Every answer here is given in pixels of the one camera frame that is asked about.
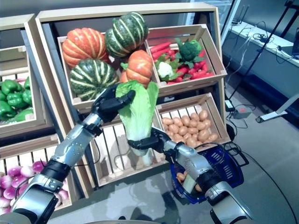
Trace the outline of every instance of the metal stand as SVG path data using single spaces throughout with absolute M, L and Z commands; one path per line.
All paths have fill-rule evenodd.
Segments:
M 277 118 L 277 117 L 287 114 L 287 112 L 285 110 L 290 105 L 292 105 L 292 103 L 294 103 L 298 98 L 299 98 L 299 93 L 296 94 L 295 96 L 289 98 L 288 101 L 286 101 L 277 111 L 257 117 L 256 118 L 257 123 L 262 123 L 266 120 L 270 120 L 270 119 Z

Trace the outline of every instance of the robotic hand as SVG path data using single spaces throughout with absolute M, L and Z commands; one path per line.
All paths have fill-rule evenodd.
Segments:
M 91 113 L 77 124 L 56 148 L 55 154 L 40 174 L 36 174 L 26 190 L 16 200 L 12 212 L 0 216 L 0 223 L 44 224 L 54 211 L 58 199 L 54 196 L 70 173 L 71 168 L 82 158 L 86 146 L 97 135 L 101 125 L 112 121 L 118 110 L 132 102 L 135 91 L 116 98 L 117 85 L 104 90 L 94 101 Z
M 184 167 L 188 175 L 199 184 L 212 206 L 210 214 L 216 224 L 242 223 L 245 219 L 247 222 L 244 223 L 255 223 L 249 208 L 241 198 L 227 182 L 221 180 L 205 157 L 197 154 L 194 148 L 186 146 L 183 142 L 172 141 L 164 131 L 154 127 L 150 137 L 140 141 L 129 140 L 128 144 L 140 150 L 152 148 L 164 153 L 168 162 Z

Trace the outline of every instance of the striped green squash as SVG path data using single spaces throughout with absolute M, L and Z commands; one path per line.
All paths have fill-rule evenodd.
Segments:
M 95 99 L 105 88 L 117 82 L 114 69 L 100 60 L 81 60 L 70 72 L 71 90 L 82 101 Z
M 142 45 L 149 29 L 141 14 L 131 12 L 114 19 L 113 27 L 105 34 L 108 53 L 113 57 L 125 57 Z

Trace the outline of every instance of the blue basket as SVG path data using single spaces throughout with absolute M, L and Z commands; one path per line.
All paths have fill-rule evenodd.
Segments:
M 200 152 L 199 154 L 203 155 L 210 165 L 217 171 L 222 180 L 229 183 L 229 185 L 234 188 L 244 182 L 243 173 L 241 167 L 249 164 L 247 158 L 239 152 L 238 155 L 242 157 L 244 163 L 240 165 L 237 160 L 229 153 L 230 150 L 224 151 L 223 161 L 216 164 L 223 154 L 221 147 L 213 147 L 209 150 Z M 187 198 L 192 204 L 200 203 L 206 200 L 205 196 L 201 192 L 197 192 L 195 189 L 189 194 L 185 191 L 183 186 L 176 179 L 177 173 L 184 173 L 185 169 L 178 164 L 171 164 L 171 176 L 172 176 L 172 185 L 176 193 L 181 198 Z

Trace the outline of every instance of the gray floor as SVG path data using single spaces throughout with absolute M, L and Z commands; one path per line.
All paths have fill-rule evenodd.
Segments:
M 237 79 L 237 76 L 232 78 L 230 85 L 235 86 Z M 231 92 L 232 88 L 227 86 L 228 95 Z M 233 102 L 262 108 L 258 99 L 242 89 L 234 95 Z M 255 118 L 263 114 L 259 108 L 246 119 L 248 129 L 238 130 L 235 142 L 270 173 L 299 219 L 299 131 L 283 118 L 256 123 Z M 241 120 L 235 123 L 244 125 Z M 256 164 L 250 161 L 242 171 L 245 182 L 235 189 L 253 211 L 257 223 L 295 223 L 284 198 Z M 91 198 L 58 211 L 48 223 L 83 224 L 125 216 L 168 224 L 212 224 L 209 211 L 207 202 L 185 204 L 175 197 L 167 165 L 106 185 Z

